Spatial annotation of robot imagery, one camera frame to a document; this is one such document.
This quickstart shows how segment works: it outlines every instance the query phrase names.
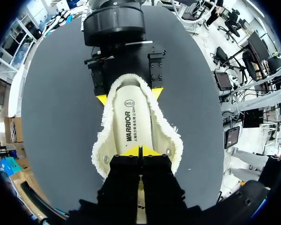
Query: black motor housing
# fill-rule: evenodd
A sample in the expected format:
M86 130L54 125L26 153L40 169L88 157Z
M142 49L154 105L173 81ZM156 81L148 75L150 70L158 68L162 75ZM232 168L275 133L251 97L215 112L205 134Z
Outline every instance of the black motor housing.
M100 47L101 51L143 41L146 33L140 3L131 0L104 3L85 19L83 25L85 45Z

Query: white insole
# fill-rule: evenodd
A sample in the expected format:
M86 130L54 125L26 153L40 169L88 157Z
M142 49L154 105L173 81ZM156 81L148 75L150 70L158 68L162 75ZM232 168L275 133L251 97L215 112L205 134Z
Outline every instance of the white insole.
M120 155L137 145L153 149L150 108L140 87L120 87L116 91L113 108L113 134L117 153Z

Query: gray tabletop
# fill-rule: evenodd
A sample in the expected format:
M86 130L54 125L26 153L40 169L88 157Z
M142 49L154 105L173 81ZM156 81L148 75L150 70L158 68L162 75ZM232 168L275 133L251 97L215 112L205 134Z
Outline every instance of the gray tabletop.
M186 191L188 207L213 206L223 173L223 134L219 100L208 64L199 47L169 10L142 7L146 38L167 51L158 102L184 143L176 178ZM94 96L84 60L80 19L57 29L39 45L31 62L22 100L25 150L53 207L68 212L79 199L97 202L103 179L91 163L91 151L102 130L102 104ZM141 73L148 67L112 68L114 73Z

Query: office chair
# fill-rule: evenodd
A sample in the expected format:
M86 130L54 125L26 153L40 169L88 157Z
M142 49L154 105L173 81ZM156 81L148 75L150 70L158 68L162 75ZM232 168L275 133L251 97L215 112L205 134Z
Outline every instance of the office chair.
M230 38L232 39L232 43L235 42L234 37L232 36L232 34L234 34L237 37L240 37L240 34L238 33L238 24L237 24L237 19L238 19L238 15L240 15L238 10L232 10L232 13L228 13L229 15L229 19L225 22L225 25L228 29L219 26L217 30L223 30L226 32L226 34L228 35L227 37L227 41L230 40Z
M245 19L239 19L238 20L238 28L236 30L239 30L241 28L244 28L244 24L246 23L247 21Z

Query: blue box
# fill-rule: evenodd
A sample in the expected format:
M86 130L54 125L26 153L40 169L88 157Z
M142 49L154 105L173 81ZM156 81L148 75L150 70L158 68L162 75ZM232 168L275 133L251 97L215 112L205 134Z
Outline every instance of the blue box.
M22 170L22 168L17 164L13 157L3 158L0 162L0 165L6 172L8 176L13 175Z

